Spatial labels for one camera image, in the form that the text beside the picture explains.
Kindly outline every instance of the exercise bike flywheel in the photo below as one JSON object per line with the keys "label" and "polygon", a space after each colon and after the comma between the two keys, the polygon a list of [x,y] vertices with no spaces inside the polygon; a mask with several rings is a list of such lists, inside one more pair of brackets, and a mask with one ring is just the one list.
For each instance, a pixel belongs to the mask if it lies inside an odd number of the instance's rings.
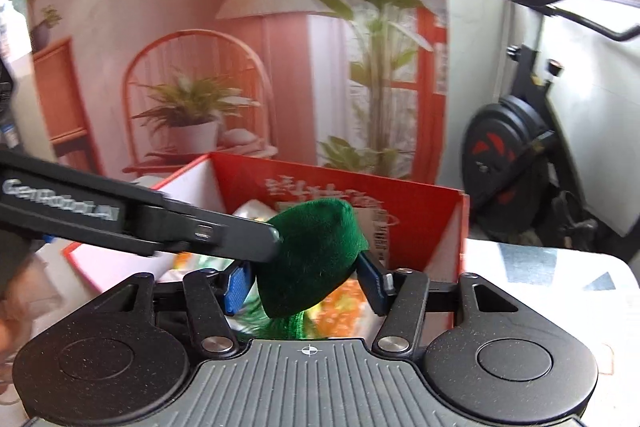
{"label": "exercise bike flywheel", "polygon": [[[511,107],[510,98],[483,107],[466,131],[462,179],[472,207],[474,198],[490,189],[495,177],[509,168],[540,131],[540,118]],[[478,208],[476,221],[489,235],[525,232],[538,213],[548,183],[548,162],[541,156],[513,184]]]}

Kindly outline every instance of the open cardboard box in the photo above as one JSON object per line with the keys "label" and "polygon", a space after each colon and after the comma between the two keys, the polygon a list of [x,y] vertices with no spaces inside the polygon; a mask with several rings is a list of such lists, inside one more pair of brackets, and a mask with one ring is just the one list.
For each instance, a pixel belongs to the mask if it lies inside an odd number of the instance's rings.
{"label": "open cardboard box", "polygon": [[[226,213],[248,200],[277,208],[342,198],[372,212],[372,229],[365,234],[371,250],[389,268],[426,271],[433,280],[453,282],[458,277],[468,201],[457,190],[225,153],[201,156],[154,188],[175,200]],[[66,248],[65,255],[100,292],[140,271],[162,280],[175,259],[169,253],[145,258],[77,243]],[[435,328],[430,337],[447,327],[443,321],[430,322]]]}

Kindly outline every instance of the chair backrest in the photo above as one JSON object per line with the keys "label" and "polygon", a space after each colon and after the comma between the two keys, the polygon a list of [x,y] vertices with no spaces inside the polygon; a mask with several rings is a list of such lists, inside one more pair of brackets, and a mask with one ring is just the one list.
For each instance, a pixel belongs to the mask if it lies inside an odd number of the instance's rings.
{"label": "chair backrest", "polygon": [[264,140],[273,142],[273,91],[260,57],[244,42],[213,30],[183,30],[152,42],[131,61],[124,75],[122,101],[126,119],[129,153],[137,164],[149,152],[165,150],[169,145],[164,128],[133,117],[157,103],[144,86],[157,86],[174,79],[175,71],[190,78],[225,75],[232,79],[229,87],[239,87],[242,96],[255,100],[257,107],[240,108],[238,116],[225,118],[227,129],[245,128]]}

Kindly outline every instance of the orange chair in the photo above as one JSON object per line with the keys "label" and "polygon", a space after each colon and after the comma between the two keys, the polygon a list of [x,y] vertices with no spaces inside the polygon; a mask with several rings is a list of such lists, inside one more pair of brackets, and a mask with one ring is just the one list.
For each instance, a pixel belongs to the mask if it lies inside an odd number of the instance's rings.
{"label": "orange chair", "polygon": [[142,49],[124,75],[122,101],[132,163],[123,172],[133,172],[137,176],[174,172],[197,156],[172,152],[166,130],[153,133],[152,126],[145,126],[142,120],[133,118],[156,104],[144,86],[170,82],[175,70],[191,78],[219,75],[232,78],[233,87],[239,87],[242,96],[259,105],[240,108],[240,117],[226,117],[225,127],[245,128],[258,139],[249,147],[228,151],[263,158],[277,154],[273,136],[273,91],[260,57],[247,44],[230,35],[212,30],[183,30],[165,35]]}

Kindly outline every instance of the gray gripper base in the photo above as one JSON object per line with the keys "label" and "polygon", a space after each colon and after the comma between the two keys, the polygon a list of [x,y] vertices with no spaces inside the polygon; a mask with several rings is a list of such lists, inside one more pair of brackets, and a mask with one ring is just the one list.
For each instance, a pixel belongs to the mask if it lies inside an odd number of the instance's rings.
{"label": "gray gripper base", "polygon": [[173,403],[126,427],[482,425],[431,396],[409,363],[378,359],[348,340],[254,341],[241,357],[203,363]]}

